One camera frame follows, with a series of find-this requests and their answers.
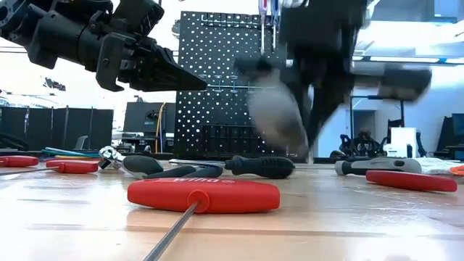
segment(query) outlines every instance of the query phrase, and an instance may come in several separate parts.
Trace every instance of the red handle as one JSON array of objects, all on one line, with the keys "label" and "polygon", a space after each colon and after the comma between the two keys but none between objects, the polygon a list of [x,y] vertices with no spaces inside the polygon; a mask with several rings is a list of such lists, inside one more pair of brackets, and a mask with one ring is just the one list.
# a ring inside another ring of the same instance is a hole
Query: red handle
[{"label": "red handle", "polygon": [[31,156],[1,156],[2,167],[31,167],[38,164],[38,158]]},{"label": "red handle", "polygon": [[99,170],[98,162],[88,162],[84,160],[53,160],[46,163],[46,167],[57,167],[55,171],[67,174],[87,174]]},{"label": "red handle", "polygon": [[132,182],[128,201],[159,210],[197,213],[250,213],[279,207],[278,188],[267,183],[222,178],[157,178]]},{"label": "red handle", "polygon": [[382,186],[413,191],[457,191],[457,183],[451,178],[396,171],[369,170],[366,179]]}]

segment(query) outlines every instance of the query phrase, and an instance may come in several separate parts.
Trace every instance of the black screwdriver handle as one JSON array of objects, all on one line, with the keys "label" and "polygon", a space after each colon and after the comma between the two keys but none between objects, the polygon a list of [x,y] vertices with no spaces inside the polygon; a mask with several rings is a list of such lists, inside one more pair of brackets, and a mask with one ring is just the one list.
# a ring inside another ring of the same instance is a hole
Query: black screwdriver handle
[{"label": "black screwdriver handle", "polygon": [[248,159],[246,157],[234,156],[225,161],[226,170],[234,175],[255,174],[263,178],[283,179],[293,173],[295,165],[285,157],[259,157]]},{"label": "black screwdriver handle", "polygon": [[192,166],[182,166],[182,167],[176,167],[170,170],[162,171],[160,173],[154,173],[147,175],[145,179],[150,179],[150,178],[181,178],[185,175],[188,175],[190,173],[196,172],[196,168]]},{"label": "black screwdriver handle", "polygon": [[193,173],[185,175],[184,178],[219,178],[223,174],[221,167],[203,167]]}]

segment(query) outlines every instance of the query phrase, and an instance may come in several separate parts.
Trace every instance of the pegboard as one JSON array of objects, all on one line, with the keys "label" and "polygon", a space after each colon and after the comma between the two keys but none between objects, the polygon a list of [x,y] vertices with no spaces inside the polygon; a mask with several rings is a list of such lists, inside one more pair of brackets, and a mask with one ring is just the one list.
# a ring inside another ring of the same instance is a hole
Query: pegboard
[{"label": "pegboard", "polygon": [[[206,91],[179,91],[176,96],[175,145],[181,157],[285,156],[254,132],[247,98],[254,87],[238,75],[235,58],[259,58],[258,15],[182,12],[178,63],[203,78]],[[265,29],[265,56],[284,62],[285,48],[273,50],[270,23]]]}]

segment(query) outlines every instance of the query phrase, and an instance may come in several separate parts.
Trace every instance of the wooden tabletop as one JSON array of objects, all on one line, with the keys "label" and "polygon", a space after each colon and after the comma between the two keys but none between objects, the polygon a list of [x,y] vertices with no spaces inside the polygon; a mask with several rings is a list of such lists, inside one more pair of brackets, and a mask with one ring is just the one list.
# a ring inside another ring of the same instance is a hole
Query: wooden tabletop
[{"label": "wooden tabletop", "polygon": [[[240,178],[277,185],[281,208],[193,216],[161,260],[463,260],[462,191],[383,188],[327,167]],[[129,203],[132,181],[115,170],[0,177],[0,260],[142,261],[181,214]]]}]

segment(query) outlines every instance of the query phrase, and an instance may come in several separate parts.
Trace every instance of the motion-blurred robot arm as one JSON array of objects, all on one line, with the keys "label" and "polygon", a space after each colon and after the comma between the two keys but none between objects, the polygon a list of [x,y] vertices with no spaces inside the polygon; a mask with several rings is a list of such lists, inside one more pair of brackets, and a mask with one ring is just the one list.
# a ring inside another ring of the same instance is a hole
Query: motion-blurred robot arm
[{"label": "motion-blurred robot arm", "polygon": [[[275,71],[280,71],[281,83],[293,94],[287,99],[286,91],[279,94],[263,91],[249,100],[254,124],[270,143],[290,147],[298,154],[308,153],[321,128],[347,100],[355,85],[379,87],[382,97],[404,101],[416,100],[427,89],[431,80],[429,70],[389,65],[374,75],[353,73],[357,34],[366,17],[372,15],[372,10],[367,12],[368,0],[283,0],[282,4],[279,44],[286,46],[292,64],[273,64],[265,57],[238,59],[235,64],[240,73],[262,83],[269,83]],[[310,86],[314,88],[312,101],[307,98]],[[294,111],[286,104],[292,102],[297,104],[301,119],[291,115]]]},{"label": "motion-blurred robot arm", "polygon": [[123,90],[117,80],[139,91],[205,89],[148,37],[164,12],[153,0],[122,0],[115,11],[110,0],[3,0],[0,36],[25,47],[36,65],[83,65],[109,91]]}]

